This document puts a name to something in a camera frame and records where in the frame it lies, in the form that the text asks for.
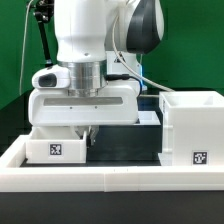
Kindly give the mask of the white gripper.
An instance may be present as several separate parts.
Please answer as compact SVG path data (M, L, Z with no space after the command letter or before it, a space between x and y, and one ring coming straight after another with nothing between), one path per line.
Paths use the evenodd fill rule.
M129 125L138 119L137 91L134 81L112 81L95 97L70 96L66 90L35 89L29 97L28 116L33 126L77 126L82 139L88 131L93 146L99 125Z

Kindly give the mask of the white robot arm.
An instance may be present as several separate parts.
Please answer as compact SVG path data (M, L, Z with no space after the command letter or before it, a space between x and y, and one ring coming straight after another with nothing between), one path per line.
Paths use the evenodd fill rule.
M35 73L29 121L92 132L138 120L137 85L108 72L109 52L147 54L160 43L160 0L55 0L57 63Z

